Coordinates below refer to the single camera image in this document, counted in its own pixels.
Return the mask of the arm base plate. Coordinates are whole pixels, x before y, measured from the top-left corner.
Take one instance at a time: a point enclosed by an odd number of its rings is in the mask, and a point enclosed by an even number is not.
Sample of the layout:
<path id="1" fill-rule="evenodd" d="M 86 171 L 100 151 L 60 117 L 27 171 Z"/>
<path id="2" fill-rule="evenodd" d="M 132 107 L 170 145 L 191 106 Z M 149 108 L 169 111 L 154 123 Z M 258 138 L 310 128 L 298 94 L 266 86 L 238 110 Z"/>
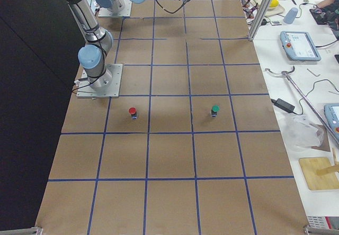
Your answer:
<path id="1" fill-rule="evenodd" d="M 108 18 L 130 17 L 132 2 L 129 0 L 115 0 L 98 3 L 98 16 Z"/>
<path id="2" fill-rule="evenodd" d="M 123 64 L 106 64 L 106 72 L 96 82 L 90 85 L 87 73 L 83 69 L 82 78 L 79 82 L 78 98 L 106 98 L 119 97 Z"/>

